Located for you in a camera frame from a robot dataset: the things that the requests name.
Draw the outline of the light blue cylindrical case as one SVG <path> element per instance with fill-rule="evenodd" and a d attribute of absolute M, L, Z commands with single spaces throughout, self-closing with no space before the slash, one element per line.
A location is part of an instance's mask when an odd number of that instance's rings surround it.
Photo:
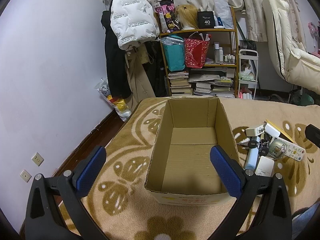
<path fill-rule="evenodd" d="M 260 137 L 252 137 L 248 142 L 248 155 L 244 165 L 246 170 L 255 170 L 257 159 L 259 155 Z"/>

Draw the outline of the silver round pocket device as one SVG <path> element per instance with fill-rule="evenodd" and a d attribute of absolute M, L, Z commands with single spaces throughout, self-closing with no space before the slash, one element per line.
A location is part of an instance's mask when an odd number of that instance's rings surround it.
<path fill-rule="evenodd" d="M 274 139 L 268 148 L 267 156 L 272 159 L 280 159 L 286 153 L 287 145 L 280 139 Z"/>

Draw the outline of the black key bunch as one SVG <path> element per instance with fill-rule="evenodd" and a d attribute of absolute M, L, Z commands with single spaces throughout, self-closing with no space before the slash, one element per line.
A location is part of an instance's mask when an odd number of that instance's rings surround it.
<path fill-rule="evenodd" d="M 267 133 L 262 133 L 257 137 L 251 137 L 244 141 L 237 142 L 236 144 L 242 146 L 246 150 L 258 149 L 260 156 L 267 156 L 269 151 L 271 136 Z"/>

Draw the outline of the white TV remote coloured buttons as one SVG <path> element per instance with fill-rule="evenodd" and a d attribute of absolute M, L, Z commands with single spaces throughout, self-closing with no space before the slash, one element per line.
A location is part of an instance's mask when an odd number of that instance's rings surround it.
<path fill-rule="evenodd" d="M 282 139 L 280 137 L 275 137 L 273 142 L 284 146 L 285 152 L 283 153 L 284 156 L 294 159 L 295 161 L 302 161 L 306 150 L 290 141 Z"/>

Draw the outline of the white power adapter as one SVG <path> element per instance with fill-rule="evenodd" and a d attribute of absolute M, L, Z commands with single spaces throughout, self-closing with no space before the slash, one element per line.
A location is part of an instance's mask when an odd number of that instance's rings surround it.
<path fill-rule="evenodd" d="M 264 133 L 264 125 L 248 127 L 245 132 L 247 137 L 258 137 Z"/>

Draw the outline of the cardboard box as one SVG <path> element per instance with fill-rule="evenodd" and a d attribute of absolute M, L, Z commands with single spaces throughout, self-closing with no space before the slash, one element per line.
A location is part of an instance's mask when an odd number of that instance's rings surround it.
<path fill-rule="evenodd" d="M 231 199 L 210 161 L 219 145 L 234 160 L 237 146 L 219 98 L 175 98 L 164 106 L 144 187 L 159 202 L 211 206 Z"/>

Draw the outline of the plastic snack bag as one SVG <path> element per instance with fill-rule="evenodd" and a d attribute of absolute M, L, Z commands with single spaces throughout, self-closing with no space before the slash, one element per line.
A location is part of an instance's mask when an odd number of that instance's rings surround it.
<path fill-rule="evenodd" d="M 107 79 L 101 81 L 94 87 L 103 99 L 116 111 L 120 119 L 125 122 L 131 115 L 131 109 L 125 100 L 120 96 L 112 96 Z"/>

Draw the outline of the stack of books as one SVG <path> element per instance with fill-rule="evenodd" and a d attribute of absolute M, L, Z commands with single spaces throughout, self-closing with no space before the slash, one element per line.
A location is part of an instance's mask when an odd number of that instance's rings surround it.
<path fill-rule="evenodd" d="M 168 74 L 172 96 L 220 96 L 234 98 L 235 69 L 214 67 L 191 69 Z"/>

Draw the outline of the black hanging coat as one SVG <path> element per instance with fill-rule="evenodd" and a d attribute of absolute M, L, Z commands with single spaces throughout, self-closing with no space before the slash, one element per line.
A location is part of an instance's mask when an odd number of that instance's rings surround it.
<path fill-rule="evenodd" d="M 111 12 L 103 11 L 101 24 L 105 28 L 105 56 L 107 80 L 113 97 L 128 98 L 132 92 L 125 70 L 125 51 L 118 46 L 118 39 L 111 28 Z"/>

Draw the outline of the cream office chair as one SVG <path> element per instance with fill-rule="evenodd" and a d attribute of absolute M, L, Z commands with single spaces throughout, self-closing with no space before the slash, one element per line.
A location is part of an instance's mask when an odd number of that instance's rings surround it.
<path fill-rule="evenodd" d="M 319 94 L 319 57 L 305 51 L 291 33 L 288 0 L 262 1 L 268 49 L 277 74 L 286 82 Z"/>

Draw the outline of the white utility cart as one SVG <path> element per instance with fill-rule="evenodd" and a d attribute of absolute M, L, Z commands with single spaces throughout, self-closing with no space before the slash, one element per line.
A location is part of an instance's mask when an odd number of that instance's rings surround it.
<path fill-rule="evenodd" d="M 258 52 L 239 50 L 238 98 L 254 100 L 258 86 Z"/>

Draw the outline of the wooden bookshelf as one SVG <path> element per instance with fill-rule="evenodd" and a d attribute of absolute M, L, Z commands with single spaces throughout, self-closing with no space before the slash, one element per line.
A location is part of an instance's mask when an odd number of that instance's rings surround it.
<path fill-rule="evenodd" d="M 223 86 L 234 94 L 239 48 L 234 26 L 225 27 L 214 11 L 177 7 L 178 23 L 167 12 L 169 30 L 159 40 L 170 96 L 219 93 Z"/>

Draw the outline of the beige tote bag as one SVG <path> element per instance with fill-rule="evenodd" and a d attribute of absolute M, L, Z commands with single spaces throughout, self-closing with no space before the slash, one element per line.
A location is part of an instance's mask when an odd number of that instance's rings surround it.
<path fill-rule="evenodd" d="M 150 62 L 146 46 L 143 44 L 138 48 L 133 48 L 126 52 L 125 62 L 127 80 L 131 89 L 131 95 L 125 99 L 125 102 L 133 111 L 142 100 L 155 97 L 153 88 L 143 67 L 144 63 Z"/>

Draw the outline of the red patterned bag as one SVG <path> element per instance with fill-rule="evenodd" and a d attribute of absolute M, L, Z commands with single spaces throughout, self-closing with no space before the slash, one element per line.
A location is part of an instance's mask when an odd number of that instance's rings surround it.
<path fill-rule="evenodd" d="M 184 39 L 185 65 L 188 68 L 200 69 L 204 66 L 207 51 L 210 45 L 210 36 L 204 38 L 203 33 L 193 32 Z"/>

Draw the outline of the teal bag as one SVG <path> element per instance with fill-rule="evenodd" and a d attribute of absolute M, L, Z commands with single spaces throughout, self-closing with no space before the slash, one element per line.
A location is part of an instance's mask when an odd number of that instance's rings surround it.
<path fill-rule="evenodd" d="M 184 39 L 177 35 L 161 38 L 165 58 L 171 72 L 182 71 L 185 68 Z"/>

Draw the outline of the black box marked 40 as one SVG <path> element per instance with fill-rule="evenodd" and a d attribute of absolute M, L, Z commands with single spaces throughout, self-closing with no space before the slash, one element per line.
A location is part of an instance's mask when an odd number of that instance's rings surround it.
<path fill-rule="evenodd" d="M 214 29 L 215 20 L 213 11 L 198 11 L 197 19 L 199 29 Z"/>

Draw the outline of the white puffer jacket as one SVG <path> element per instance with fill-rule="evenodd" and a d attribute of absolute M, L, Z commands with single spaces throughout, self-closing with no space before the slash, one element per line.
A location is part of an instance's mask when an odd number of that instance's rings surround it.
<path fill-rule="evenodd" d="M 122 50 L 139 47 L 159 36 L 153 7 L 147 0 L 112 0 L 110 20 Z"/>

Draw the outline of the blonde wig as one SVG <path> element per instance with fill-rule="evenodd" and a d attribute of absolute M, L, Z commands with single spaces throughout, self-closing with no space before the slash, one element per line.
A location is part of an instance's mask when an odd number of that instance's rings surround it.
<path fill-rule="evenodd" d="M 179 5 L 176 8 L 176 13 L 183 30 L 197 29 L 199 27 L 197 20 L 198 9 L 194 5 Z"/>

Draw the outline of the lower wall socket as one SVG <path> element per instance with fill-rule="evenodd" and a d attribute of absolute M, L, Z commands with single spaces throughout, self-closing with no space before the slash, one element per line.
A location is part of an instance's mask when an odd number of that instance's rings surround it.
<path fill-rule="evenodd" d="M 28 183 L 29 180 L 31 179 L 31 174 L 26 171 L 26 170 L 22 170 L 22 172 L 20 173 L 20 177 L 26 182 Z"/>

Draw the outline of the wall socket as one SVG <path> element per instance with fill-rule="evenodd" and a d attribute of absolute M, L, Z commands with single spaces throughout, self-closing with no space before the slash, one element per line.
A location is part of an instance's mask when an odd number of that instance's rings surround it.
<path fill-rule="evenodd" d="M 36 152 L 33 157 L 31 158 L 31 160 L 37 165 L 40 166 L 43 162 L 44 162 L 44 158 L 38 153 Z"/>
<path fill-rule="evenodd" d="M 26 182 L 28 183 L 29 180 L 31 179 L 31 174 L 26 171 L 26 170 L 22 170 L 22 172 L 20 173 L 20 177 Z"/>

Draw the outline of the upper wall socket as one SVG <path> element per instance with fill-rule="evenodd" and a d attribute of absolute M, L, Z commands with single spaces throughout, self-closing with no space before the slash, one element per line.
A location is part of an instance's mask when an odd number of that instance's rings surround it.
<path fill-rule="evenodd" d="M 44 158 L 38 153 L 36 152 L 33 157 L 31 158 L 31 160 L 37 165 L 40 166 L 43 162 L 44 162 Z"/>

